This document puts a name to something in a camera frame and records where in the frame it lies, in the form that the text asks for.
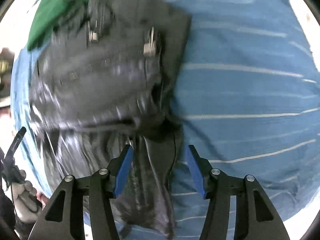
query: zipper pull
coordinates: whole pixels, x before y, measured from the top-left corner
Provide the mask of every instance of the zipper pull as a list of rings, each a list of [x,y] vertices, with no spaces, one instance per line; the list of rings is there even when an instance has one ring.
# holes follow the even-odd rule
[[[151,34],[149,42],[143,46],[143,55],[144,56],[155,56],[156,55],[156,43],[154,42],[155,28],[151,28]]]
[[[90,22],[87,23],[87,28],[88,28],[89,41],[98,41],[98,34],[90,29]]]

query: glove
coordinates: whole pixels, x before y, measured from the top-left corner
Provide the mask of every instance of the glove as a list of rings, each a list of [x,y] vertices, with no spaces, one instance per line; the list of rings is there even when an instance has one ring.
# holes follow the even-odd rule
[[[26,178],[26,172],[24,170],[20,170],[20,174],[24,179]],[[12,183],[11,187],[12,194],[9,187],[6,195],[14,203],[18,218],[24,223],[36,222],[42,211],[42,208],[34,202],[37,190],[28,180],[23,184]]]

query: black fabric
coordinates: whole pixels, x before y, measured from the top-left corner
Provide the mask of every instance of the black fabric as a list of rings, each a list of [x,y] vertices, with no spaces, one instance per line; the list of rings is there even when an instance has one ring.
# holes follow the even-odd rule
[[[11,200],[4,194],[2,188],[0,188],[0,217],[3,218],[8,227],[13,231],[16,223],[14,207]]]
[[[106,167],[130,138],[133,163],[114,217],[167,238],[175,225],[168,176],[182,143],[169,101],[190,21],[161,0],[90,0],[60,19],[29,90],[51,189]],[[152,33],[156,53],[146,55]]]
[[[33,229],[33,226],[35,225],[36,222],[31,222],[31,223],[25,223],[22,222],[17,214],[15,215],[16,219],[16,231],[18,232],[20,236],[20,240],[28,240],[29,235]]]

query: blue cloth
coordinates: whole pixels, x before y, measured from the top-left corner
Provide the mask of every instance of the blue cloth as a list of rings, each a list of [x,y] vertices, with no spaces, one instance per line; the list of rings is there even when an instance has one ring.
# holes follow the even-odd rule
[[[288,0],[167,0],[189,11],[192,29],[172,108],[184,144],[231,176],[254,175],[286,220],[320,185],[319,73]],[[29,119],[28,85],[39,50],[23,49],[12,74],[16,128]],[[48,192],[30,131],[23,155]],[[196,193],[182,152],[173,171],[177,239],[198,239],[208,200]],[[235,198],[228,238],[233,238]],[[164,239],[134,226],[126,239]]]

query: white stripe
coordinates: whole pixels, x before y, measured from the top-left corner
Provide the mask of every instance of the white stripe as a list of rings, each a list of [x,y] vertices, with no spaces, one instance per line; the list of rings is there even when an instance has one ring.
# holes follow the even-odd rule
[[[283,179],[283,180],[278,181],[278,182],[273,182],[273,183],[267,184],[267,185],[265,185],[264,187],[271,187],[272,185],[275,185],[275,184],[277,184],[277,183],[284,183],[284,182],[287,182],[287,181],[296,179],[297,177],[298,177],[298,175],[292,176],[292,177],[289,177],[289,178],[287,178],[287,179]]]
[[[183,218],[183,219],[176,220],[176,222],[181,222],[181,221],[184,221],[184,220],[189,220],[189,219],[194,219],[194,218],[206,218],[206,216],[188,217],[188,218]]]
[[[255,141],[260,141],[260,140],[282,138],[282,137],[286,137],[286,136],[290,136],[290,135],[293,135],[293,134],[302,133],[302,132],[306,132],[306,131],[309,131],[309,128],[305,128],[303,130],[293,131],[293,132],[290,132],[290,133],[276,134],[276,135],[271,135],[271,136],[252,137],[252,138],[247,138],[247,139],[243,139],[243,140],[219,140],[219,141],[211,141],[210,140],[210,142],[212,142],[214,144],[255,142]],[[201,138],[190,138],[188,140],[188,144],[194,144],[197,141],[201,142],[202,139]]]
[[[276,196],[280,195],[281,193],[282,193],[282,192],[278,192],[278,193],[276,193],[276,194],[272,195],[269,199],[272,199],[272,198],[274,198],[274,197],[276,197]]]
[[[280,114],[190,114],[182,116],[185,120],[200,119],[237,119],[237,118],[265,118],[265,117],[281,117],[281,116],[297,116],[309,112],[318,111],[320,108],[313,108],[302,111],[301,113],[280,113]]]
[[[200,91],[200,90],[186,90],[181,89],[175,92],[175,95],[178,97],[182,96],[211,96],[211,97],[221,97],[221,96],[243,96],[243,97],[289,97],[289,98],[300,98],[300,99],[310,99],[318,97],[318,95],[299,95],[292,93],[281,93],[281,92],[270,92],[270,93],[244,93],[244,92],[235,92],[235,91],[225,91],[225,92],[214,92],[214,91]]]
[[[302,32],[302,33],[303,33],[303,30],[302,30],[301,28],[299,28],[299,27],[297,27],[297,26],[294,26],[294,28],[295,28],[297,31],[299,31],[299,32]]]
[[[310,83],[316,83],[316,81],[311,80],[311,79],[302,79],[302,81],[304,81],[304,82],[310,82]]]
[[[136,231],[144,232],[144,233],[152,233],[152,234],[155,234],[155,235],[158,235],[158,236],[162,236],[161,234],[159,234],[157,232],[153,232],[153,231],[149,231],[149,230],[141,230],[141,229],[138,229],[138,228],[132,228],[132,229],[136,230]]]
[[[305,47],[299,45],[298,43],[296,43],[295,41],[289,41],[288,42],[290,45],[295,46],[296,48],[300,49],[301,51],[303,51],[305,54],[307,54],[309,57],[313,58],[312,55],[310,54],[310,51],[308,49],[306,49]]]
[[[294,54],[274,52],[269,50],[261,50],[261,48],[259,48],[258,50],[251,49],[251,52],[253,52],[254,54],[266,54],[266,55],[279,56],[279,57],[294,57]]]
[[[183,161],[177,161],[177,163],[180,163],[180,164],[183,164],[183,165],[188,165],[187,162],[183,162]]]
[[[253,73],[262,73],[269,75],[278,75],[278,76],[289,76],[296,78],[303,78],[303,75],[292,72],[284,72],[280,70],[268,69],[268,68],[259,68],[243,65],[233,65],[233,64],[216,64],[216,63],[185,63],[183,65],[184,69],[214,69],[214,70],[232,70],[232,71],[244,71],[244,72],[253,72]]]
[[[176,236],[176,237],[200,237],[200,236]]]
[[[191,207],[174,207],[174,210],[183,210],[183,209],[191,209],[191,208],[198,208],[199,209],[202,207],[208,209],[208,205],[193,205]]]
[[[255,0],[208,0],[209,2],[223,2],[235,4],[253,4]]]
[[[246,161],[246,160],[252,160],[252,159],[258,159],[258,158],[262,158],[262,157],[268,157],[268,156],[272,156],[272,155],[277,155],[277,154],[280,154],[280,153],[284,153],[284,152],[287,152],[287,151],[291,151],[291,150],[295,150],[301,146],[304,146],[306,144],[309,144],[309,143],[314,143],[316,142],[316,139],[312,139],[312,140],[309,140],[309,141],[305,141],[305,142],[302,142],[302,143],[299,143],[299,144],[296,144],[290,148],[286,148],[286,149],[282,149],[280,151],[276,151],[276,152],[273,152],[273,153],[266,153],[266,154],[260,154],[260,155],[255,155],[255,156],[248,156],[248,157],[243,157],[243,158],[239,158],[239,159],[235,159],[235,160],[230,160],[230,161],[223,161],[223,160],[209,160],[210,163],[237,163],[237,162],[241,162],[241,161]]]
[[[186,193],[172,193],[172,196],[187,196],[187,195],[194,195],[197,194],[197,192],[186,192]]]
[[[235,32],[258,34],[272,37],[287,37],[286,33],[273,32],[268,30],[261,30],[256,28],[243,27],[227,22],[195,22],[191,26],[192,29],[228,29]]]

